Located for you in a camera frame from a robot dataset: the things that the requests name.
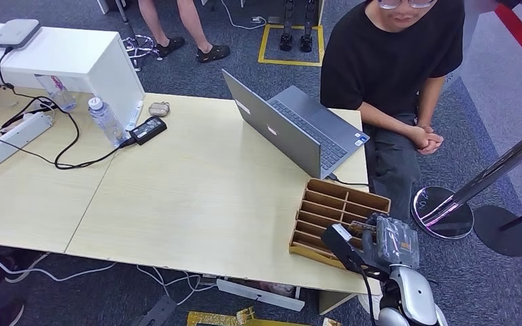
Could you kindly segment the person's left hand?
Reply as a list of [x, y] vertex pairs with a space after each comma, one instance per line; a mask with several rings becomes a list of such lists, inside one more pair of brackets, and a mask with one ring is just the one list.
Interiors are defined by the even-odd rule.
[[418, 152], [422, 155], [430, 155], [435, 153], [442, 145], [444, 138], [435, 133], [431, 126], [421, 126], [421, 128], [430, 135], [430, 138], [428, 139], [428, 145], [424, 148], [418, 149]]

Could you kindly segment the person's right hand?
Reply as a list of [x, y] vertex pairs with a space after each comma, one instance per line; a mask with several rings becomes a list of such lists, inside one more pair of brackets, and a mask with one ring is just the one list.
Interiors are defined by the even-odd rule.
[[432, 140], [432, 134], [418, 126], [409, 126], [406, 131], [406, 136], [414, 142], [418, 149], [425, 149], [429, 146], [430, 141]]

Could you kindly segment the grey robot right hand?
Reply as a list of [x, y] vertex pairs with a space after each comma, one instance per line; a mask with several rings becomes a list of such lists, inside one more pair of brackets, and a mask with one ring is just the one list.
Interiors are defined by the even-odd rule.
[[419, 268], [419, 239], [408, 224], [386, 214], [373, 213], [366, 224], [374, 230], [364, 230], [362, 246], [364, 261], [386, 274], [393, 267]]

